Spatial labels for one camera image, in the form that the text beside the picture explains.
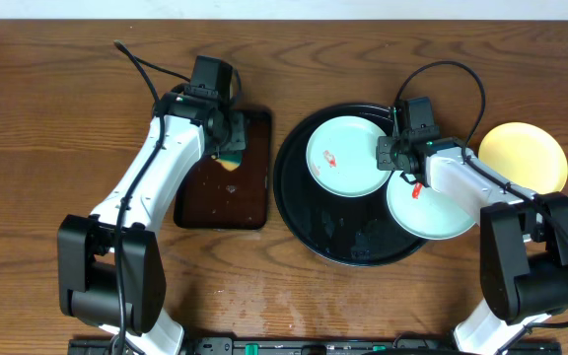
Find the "light green plate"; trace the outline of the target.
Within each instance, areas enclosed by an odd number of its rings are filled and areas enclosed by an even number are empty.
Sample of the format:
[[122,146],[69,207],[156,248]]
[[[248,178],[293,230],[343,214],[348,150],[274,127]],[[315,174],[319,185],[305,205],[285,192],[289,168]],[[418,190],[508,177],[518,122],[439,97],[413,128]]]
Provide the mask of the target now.
[[387,202],[396,223],[419,238],[447,240],[475,224],[450,197],[420,182],[410,184],[400,175],[389,179]]

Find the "green yellow sponge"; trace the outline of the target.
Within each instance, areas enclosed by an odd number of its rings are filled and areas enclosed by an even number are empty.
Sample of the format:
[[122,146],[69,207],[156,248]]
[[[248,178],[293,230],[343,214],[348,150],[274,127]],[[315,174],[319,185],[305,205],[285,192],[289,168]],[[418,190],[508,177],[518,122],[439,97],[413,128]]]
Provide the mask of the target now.
[[242,163],[243,152],[228,152],[220,155],[212,155],[211,159],[221,165],[226,171],[236,170]]

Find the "yellow plate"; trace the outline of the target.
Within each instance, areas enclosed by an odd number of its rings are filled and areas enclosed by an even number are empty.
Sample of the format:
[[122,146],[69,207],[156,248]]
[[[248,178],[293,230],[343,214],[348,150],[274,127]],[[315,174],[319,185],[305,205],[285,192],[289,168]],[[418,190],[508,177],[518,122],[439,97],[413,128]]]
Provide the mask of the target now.
[[490,130],[478,159],[513,183],[541,194],[559,192],[568,178],[568,162],[560,144],[543,129],[509,122]]

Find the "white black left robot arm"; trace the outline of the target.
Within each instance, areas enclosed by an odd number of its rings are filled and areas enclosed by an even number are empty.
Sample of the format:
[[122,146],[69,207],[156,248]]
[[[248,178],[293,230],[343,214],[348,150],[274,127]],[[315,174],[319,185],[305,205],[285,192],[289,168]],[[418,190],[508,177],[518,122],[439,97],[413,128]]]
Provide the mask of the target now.
[[116,187],[89,216],[57,231],[61,312],[113,334],[108,353],[178,354],[180,324],[164,309],[157,235],[191,168],[207,154],[246,147],[235,100],[169,92],[154,104],[146,139]]

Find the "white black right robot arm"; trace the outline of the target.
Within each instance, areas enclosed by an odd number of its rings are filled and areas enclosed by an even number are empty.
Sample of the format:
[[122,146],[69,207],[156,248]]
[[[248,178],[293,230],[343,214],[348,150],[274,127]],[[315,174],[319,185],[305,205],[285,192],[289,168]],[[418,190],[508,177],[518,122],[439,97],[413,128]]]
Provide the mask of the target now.
[[411,143],[382,136],[382,171],[450,197],[480,228],[483,299],[458,324],[462,353],[506,354],[535,328],[568,328],[568,197],[518,187],[457,138]]

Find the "light blue plate front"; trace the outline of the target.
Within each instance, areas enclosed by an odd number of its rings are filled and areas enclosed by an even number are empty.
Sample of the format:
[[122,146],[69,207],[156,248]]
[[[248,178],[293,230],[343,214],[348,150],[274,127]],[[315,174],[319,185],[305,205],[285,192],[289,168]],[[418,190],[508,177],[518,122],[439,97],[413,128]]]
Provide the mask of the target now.
[[378,190],[390,177],[377,168],[378,139],[386,136],[369,119],[345,115],[331,118],[312,133],[306,162],[312,178],[341,197],[362,197]]

